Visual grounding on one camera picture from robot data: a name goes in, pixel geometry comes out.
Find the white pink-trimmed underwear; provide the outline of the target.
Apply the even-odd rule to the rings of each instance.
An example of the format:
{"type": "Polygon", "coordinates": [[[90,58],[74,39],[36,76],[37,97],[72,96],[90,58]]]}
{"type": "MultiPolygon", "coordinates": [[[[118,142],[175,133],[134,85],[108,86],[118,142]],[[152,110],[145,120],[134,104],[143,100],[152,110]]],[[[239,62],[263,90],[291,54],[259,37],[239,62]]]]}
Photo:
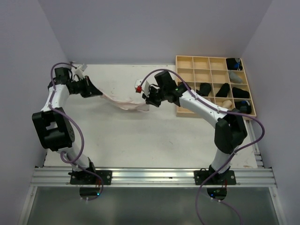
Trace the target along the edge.
{"type": "Polygon", "coordinates": [[[139,110],[139,111],[146,112],[150,110],[150,106],[147,105],[146,103],[135,102],[131,98],[127,101],[122,101],[117,99],[116,97],[106,95],[105,93],[101,95],[100,98],[105,99],[111,104],[113,104],[114,106],[126,111],[139,110]]]}

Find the black striped underwear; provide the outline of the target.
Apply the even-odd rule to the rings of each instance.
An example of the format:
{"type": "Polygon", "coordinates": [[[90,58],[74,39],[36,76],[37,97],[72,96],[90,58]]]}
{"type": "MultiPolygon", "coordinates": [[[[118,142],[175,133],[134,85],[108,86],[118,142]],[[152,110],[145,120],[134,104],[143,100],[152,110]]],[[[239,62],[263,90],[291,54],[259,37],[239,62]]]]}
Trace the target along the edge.
{"type": "Polygon", "coordinates": [[[211,92],[211,85],[209,83],[200,83],[200,87],[196,90],[196,93],[202,97],[207,97],[211,92]]]}

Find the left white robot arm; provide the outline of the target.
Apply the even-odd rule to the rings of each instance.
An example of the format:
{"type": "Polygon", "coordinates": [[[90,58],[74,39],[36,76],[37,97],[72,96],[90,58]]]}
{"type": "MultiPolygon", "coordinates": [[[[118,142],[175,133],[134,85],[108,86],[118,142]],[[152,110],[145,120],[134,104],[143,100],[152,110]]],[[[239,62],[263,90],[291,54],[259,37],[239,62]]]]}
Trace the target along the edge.
{"type": "Polygon", "coordinates": [[[83,74],[85,69],[86,65],[55,64],[51,69],[47,101],[39,112],[32,115],[32,121],[42,147],[58,153],[64,163],[70,164],[72,176],[92,184],[98,173],[90,158],[83,153],[83,132],[63,109],[70,95],[79,94],[83,98],[103,95],[83,74]]]}

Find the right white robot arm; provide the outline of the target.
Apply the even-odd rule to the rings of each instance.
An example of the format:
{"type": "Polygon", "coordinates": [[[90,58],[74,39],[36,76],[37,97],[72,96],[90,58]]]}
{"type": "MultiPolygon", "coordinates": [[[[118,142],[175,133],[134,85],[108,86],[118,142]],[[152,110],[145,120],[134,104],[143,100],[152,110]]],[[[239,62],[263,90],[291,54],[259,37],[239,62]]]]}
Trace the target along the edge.
{"type": "Polygon", "coordinates": [[[219,184],[225,179],[230,162],[247,137],[247,130],[239,110],[228,110],[198,95],[190,86],[182,81],[176,83],[169,69],[153,71],[156,84],[149,84],[146,79],[135,83],[135,91],[142,94],[148,105],[160,107],[163,101],[188,109],[205,119],[215,130],[214,144],[217,152],[209,166],[209,179],[219,184]]]}

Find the black rolled underwear middle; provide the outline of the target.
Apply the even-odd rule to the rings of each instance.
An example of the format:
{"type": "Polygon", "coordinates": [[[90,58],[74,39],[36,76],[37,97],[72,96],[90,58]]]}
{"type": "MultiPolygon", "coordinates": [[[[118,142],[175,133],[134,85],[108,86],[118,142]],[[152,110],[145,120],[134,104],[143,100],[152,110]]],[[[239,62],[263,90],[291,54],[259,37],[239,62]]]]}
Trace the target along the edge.
{"type": "Polygon", "coordinates": [[[228,96],[229,91],[230,85],[228,83],[224,83],[219,89],[219,91],[216,93],[215,97],[226,98],[228,96]]]}

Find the beige rolled underwear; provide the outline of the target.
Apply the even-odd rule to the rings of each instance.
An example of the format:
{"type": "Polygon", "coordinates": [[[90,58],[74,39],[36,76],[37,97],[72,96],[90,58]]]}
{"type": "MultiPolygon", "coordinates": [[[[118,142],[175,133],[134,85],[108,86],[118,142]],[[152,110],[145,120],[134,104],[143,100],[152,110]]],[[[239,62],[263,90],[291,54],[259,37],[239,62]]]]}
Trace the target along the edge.
{"type": "Polygon", "coordinates": [[[222,107],[229,109],[229,110],[231,109],[232,105],[233,105],[233,103],[231,100],[226,100],[222,103],[222,107]]]}

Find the grey rolled underwear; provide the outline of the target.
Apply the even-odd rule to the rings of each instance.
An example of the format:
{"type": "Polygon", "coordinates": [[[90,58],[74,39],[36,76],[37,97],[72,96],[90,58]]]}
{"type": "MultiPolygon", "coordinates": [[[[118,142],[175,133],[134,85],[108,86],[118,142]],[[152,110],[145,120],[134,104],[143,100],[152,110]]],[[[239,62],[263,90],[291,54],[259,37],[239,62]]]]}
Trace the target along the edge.
{"type": "Polygon", "coordinates": [[[243,83],[243,80],[233,71],[229,71],[229,79],[233,83],[243,83]]]}

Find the black rolled underwear right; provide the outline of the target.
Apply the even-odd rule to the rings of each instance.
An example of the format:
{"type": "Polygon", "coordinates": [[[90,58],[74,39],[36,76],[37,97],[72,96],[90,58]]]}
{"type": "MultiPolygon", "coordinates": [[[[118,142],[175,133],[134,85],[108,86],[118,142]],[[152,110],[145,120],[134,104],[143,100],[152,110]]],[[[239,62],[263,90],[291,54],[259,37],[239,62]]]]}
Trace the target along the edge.
{"type": "Polygon", "coordinates": [[[250,93],[246,90],[232,87],[232,96],[234,98],[250,98],[250,93]]]}

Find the black blue rolled underwear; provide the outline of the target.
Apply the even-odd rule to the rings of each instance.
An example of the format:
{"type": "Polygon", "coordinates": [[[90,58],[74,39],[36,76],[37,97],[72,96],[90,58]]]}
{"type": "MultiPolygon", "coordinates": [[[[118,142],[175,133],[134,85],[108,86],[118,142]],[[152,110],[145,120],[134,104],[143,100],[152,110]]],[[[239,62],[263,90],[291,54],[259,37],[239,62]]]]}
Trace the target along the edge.
{"type": "Polygon", "coordinates": [[[240,58],[226,58],[226,65],[228,70],[242,71],[243,65],[240,58]]]}
{"type": "Polygon", "coordinates": [[[252,113],[252,106],[250,101],[242,100],[242,101],[235,101],[235,108],[238,109],[241,113],[244,114],[251,114],[252,113]]]}

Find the black blue rolled underwear bottom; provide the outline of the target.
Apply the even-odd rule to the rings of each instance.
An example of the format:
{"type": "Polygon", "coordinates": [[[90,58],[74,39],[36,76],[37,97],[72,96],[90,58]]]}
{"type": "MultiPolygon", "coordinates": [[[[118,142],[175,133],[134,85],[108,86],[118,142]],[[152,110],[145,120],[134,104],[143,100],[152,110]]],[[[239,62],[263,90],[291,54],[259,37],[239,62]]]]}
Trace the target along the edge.
{"type": "Polygon", "coordinates": [[[242,101],[235,101],[235,108],[238,109],[241,113],[244,114],[251,114],[252,113],[252,106],[250,101],[242,100],[242,101]]]}

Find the wooden compartment organizer box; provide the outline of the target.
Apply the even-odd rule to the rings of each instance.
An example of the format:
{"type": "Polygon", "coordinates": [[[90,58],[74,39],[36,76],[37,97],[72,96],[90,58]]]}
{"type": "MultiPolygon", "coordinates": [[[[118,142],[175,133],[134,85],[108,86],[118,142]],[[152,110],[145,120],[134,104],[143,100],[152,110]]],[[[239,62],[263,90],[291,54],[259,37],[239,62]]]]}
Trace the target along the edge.
{"type": "Polygon", "coordinates": [[[252,94],[248,84],[247,75],[244,70],[235,72],[242,80],[243,83],[233,83],[229,79],[226,58],[222,57],[205,57],[205,56],[183,56],[177,55],[175,60],[176,72],[187,82],[188,86],[196,92],[199,89],[200,83],[209,83],[211,85],[211,92],[207,97],[204,97],[211,103],[222,107],[222,103],[226,100],[232,101],[232,107],[235,108],[235,101],[248,100],[252,106],[252,113],[250,116],[255,117],[256,111],[252,100],[252,94]],[[227,97],[215,97],[224,83],[230,85],[230,91],[227,97]],[[246,90],[250,93],[250,98],[234,98],[232,87],[246,90]]]}

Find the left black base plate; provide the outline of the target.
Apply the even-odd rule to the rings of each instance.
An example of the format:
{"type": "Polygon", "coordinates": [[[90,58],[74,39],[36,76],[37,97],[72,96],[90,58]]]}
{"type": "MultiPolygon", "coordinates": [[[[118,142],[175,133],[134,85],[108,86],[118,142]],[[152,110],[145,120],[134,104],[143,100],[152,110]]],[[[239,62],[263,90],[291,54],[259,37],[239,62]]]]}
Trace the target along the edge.
{"type": "Polygon", "coordinates": [[[103,185],[110,185],[113,177],[111,170],[96,170],[96,175],[80,171],[80,172],[69,172],[71,176],[71,185],[96,185],[101,181],[103,185]]]}

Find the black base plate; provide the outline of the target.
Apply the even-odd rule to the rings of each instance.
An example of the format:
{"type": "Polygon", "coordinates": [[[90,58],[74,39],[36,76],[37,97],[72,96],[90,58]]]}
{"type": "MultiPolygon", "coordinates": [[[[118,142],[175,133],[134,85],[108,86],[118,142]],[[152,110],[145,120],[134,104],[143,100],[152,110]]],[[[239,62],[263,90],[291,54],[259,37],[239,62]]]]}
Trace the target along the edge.
{"type": "MultiPolygon", "coordinates": [[[[194,171],[194,180],[196,185],[201,185],[213,172],[209,169],[202,168],[194,171]]],[[[236,185],[237,181],[233,170],[228,169],[226,172],[217,173],[209,178],[205,185],[236,185]]]]}
{"type": "Polygon", "coordinates": [[[80,172],[69,172],[71,176],[71,185],[96,185],[101,181],[103,185],[110,185],[113,177],[111,170],[96,170],[96,175],[80,171],[80,172]]]}

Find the aluminium mounting rail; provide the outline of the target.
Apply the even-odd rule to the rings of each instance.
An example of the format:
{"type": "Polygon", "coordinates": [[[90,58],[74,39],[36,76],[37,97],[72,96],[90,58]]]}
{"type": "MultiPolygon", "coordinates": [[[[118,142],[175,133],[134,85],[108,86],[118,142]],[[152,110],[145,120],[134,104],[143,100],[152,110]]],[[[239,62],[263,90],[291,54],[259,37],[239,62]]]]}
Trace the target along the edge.
{"type": "MultiPolygon", "coordinates": [[[[69,167],[36,168],[31,185],[36,187],[70,187],[72,177],[69,167]]],[[[103,180],[109,187],[198,187],[204,171],[197,175],[196,169],[166,168],[100,168],[105,172],[103,180]]],[[[276,187],[272,169],[231,169],[220,181],[228,187],[276,187]]]]}

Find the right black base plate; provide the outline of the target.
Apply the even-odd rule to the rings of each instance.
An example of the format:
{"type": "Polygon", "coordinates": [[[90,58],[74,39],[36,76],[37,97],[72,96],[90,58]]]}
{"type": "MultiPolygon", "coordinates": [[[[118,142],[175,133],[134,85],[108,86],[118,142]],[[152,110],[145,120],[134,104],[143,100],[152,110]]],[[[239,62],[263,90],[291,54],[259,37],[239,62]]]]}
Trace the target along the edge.
{"type": "MultiPolygon", "coordinates": [[[[194,180],[196,185],[201,185],[213,172],[209,169],[202,168],[194,171],[194,180]]],[[[226,172],[217,173],[209,178],[205,185],[236,185],[237,181],[233,170],[228,169],[226,172]]]]}

